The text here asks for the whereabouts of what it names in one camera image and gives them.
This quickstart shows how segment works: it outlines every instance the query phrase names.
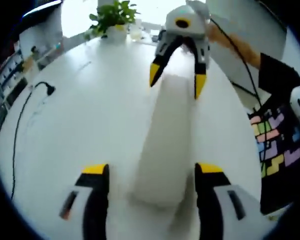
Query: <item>black sleeve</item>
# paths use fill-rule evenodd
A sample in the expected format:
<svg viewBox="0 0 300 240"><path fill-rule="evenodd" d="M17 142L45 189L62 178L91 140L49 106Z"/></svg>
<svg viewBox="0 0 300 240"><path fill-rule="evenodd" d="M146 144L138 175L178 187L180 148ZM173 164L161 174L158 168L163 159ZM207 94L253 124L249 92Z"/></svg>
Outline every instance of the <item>black sleeve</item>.
<svg viewBox="0 0 300 240"><path fill-rule="evenodd" d="M270 94L290 94L300 86L300 76L290 66L261 53L259 87Z"/></svg>

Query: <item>potted plant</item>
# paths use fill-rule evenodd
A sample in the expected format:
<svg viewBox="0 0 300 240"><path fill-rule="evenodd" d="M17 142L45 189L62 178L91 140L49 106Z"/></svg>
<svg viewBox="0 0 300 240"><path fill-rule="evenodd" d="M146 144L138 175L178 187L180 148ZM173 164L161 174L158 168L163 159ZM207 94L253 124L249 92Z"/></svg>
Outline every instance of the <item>potted plant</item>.
<svg viewBox="0 0 300 240"><path fill-rule="evenodd" d="M130 4L130 1L115 0L112 5L102 5L98 7L97 15L90 14L89 18L96 21L97 24L91 25L87 31L89 36L107 36L112 40L125 40L127 37L128 24L135 23L135 15L138 14L135 7L136 4Z"/></svg>

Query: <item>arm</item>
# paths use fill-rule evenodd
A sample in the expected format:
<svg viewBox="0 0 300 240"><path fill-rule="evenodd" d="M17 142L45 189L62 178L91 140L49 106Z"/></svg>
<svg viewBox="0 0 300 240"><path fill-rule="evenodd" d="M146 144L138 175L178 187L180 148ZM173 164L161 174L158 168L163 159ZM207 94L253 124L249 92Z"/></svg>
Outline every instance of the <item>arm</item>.
<svg viewBox="0 0 300 240"><path fill-rule="evenodd" d="M217 42L238 56L230 41L216 25L209 26L207 36L210 42ZM290 96L292 89L300 86L300 76L292 67L266 54L254 51L247 42L234 34L230 34L229 37L237 46L245 62L259 70L261 89L270 94L289 94Z"/></svg>

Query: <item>human hand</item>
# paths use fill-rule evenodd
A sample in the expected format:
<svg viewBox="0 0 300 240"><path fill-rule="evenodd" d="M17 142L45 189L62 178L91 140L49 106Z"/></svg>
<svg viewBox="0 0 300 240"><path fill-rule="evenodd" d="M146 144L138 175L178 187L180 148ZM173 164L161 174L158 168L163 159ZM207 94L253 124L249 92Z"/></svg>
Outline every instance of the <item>human hand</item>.
<svg viewBox="0 0 300 240"><path fill-rule="evenodd" d="M236 58L240 58L237 52L238 50L246 63L250 64L251 66L257 69L260 68L260 61L261 61L260 53L254 51L249 43L239 39L239 37L237 37L234 34L228 35L229 38L234 43L234 45L237 47L236 50L232 45L232 43L229 41L229 39L225 36L225 34L222 33L214 23L211 22L209 25L206 25L205 29L206 29L206 35L208 37L209 42L211 43L216 42L220 46L230 49L231 53Z"/></svg>

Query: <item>green leaves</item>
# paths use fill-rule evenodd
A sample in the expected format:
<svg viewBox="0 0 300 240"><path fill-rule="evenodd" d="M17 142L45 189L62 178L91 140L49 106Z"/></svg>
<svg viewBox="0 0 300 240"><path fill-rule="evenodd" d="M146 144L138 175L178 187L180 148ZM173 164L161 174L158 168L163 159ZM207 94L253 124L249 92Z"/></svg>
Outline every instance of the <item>green leaves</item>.
<svg viewBox="0 0 300 240"><path fill-rule="evenodd" d="M96 16L96 15L90 14L90 15L89 15L89 18L90 18L92 21L98 21L98 16Z"/></svg>
<svg viewBox="0 0 300 240"><path fill-rule="evenodd" d="M92 21L97 21L97 25L91 25L89 29L99 34L106 33L107 29L115 25L124 25L134 23L135 15L139 14L135 7L136 4L130 4L129 0L115 0L112 5L102 5L97 8L97 15L90 14L89 18Z"/></svg>

